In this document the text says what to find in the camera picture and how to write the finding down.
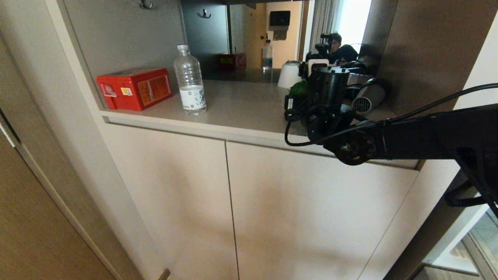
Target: countertop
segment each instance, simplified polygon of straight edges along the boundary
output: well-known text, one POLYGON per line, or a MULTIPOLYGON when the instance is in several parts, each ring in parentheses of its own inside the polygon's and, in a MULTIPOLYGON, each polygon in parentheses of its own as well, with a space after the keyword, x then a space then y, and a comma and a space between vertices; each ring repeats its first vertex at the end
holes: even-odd
MULTIPOLYGON (((189 116, 183 112, 178 93, 144 111, 103 110, 108 123, 210 137, 330 156, 321 146, 290 147, 283 136, 287 122, 283 103, 288 90, 274 83, 204 80, 207 112, 189 116)), ((365 115, 371 120, 395 117, 387 105, 365 115)), ((292 124, 289 140, 308 141, 300 122, 292 124)), ((418 161, 376 160, 381 164, 414 168, 418 161)))

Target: gray wall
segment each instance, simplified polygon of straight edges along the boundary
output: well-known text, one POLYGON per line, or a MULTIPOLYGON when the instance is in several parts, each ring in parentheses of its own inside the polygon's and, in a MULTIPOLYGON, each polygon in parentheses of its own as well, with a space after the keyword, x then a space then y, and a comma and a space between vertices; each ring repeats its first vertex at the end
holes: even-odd
POLYGON ((173 61, 185 43, 178 1, 155 0, 140 9, 136 0, 65 0, 94 80, 136 67, 164 67, 177 89, 173 61))
POLYGON ((212 0, 182 0, 187 41, 203 72, 218 70, 219 53, 228 53, 226 6, 212 0), (206 9, 211 18, 201 18, 206 9))
POLYGON ((372 0, 370 5, 359 60, 372 75, 377 74, 397 3, 398 0, 372 0))
MULTIPOLYGON (((402 115, 461 90, 498 8, 491 0, 399 0, 378 77, 402 115)), ((424 112, 448 111, 455 101, 424 112)))

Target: door frame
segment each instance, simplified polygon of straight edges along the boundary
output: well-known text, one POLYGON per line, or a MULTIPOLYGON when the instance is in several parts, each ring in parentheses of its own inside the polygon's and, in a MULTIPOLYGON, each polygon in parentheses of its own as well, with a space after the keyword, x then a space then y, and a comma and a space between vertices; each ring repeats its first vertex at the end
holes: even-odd
POLYGON ((142 280, 35 104, 2 37, 0 65, 0 108, 19 140, 17 150, 113 277, 142 280))

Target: curtain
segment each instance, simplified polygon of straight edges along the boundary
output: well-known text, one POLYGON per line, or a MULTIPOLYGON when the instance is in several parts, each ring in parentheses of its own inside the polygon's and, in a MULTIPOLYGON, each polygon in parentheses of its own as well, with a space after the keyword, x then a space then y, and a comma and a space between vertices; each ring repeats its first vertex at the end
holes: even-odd
POLYGON ((320 43, 322 33, 330 33, 334 22, 334 12, 337 0, 315 0, 313 26, 311 28, 310 51, 315 50, 315 44, 320 43))

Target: bottle label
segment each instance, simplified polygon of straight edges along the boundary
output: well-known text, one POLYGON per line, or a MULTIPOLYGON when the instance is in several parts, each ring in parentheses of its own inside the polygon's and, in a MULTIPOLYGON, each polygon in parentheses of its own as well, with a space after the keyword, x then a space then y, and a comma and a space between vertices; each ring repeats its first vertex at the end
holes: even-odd
POLYGON ((171 96, 168 76, 160 76, 138 83, 138 93, 142 98, 143 105, 146 106, 158 99, 171 96))
POLYGON ((271 58, 271 57, 263 58, 263 66, 272 67, 273 66, 273 58, 271 58))
POLYGON ((185 110, 197 110, 206 105, 203 86, 181 87, 180 96, 185 110))

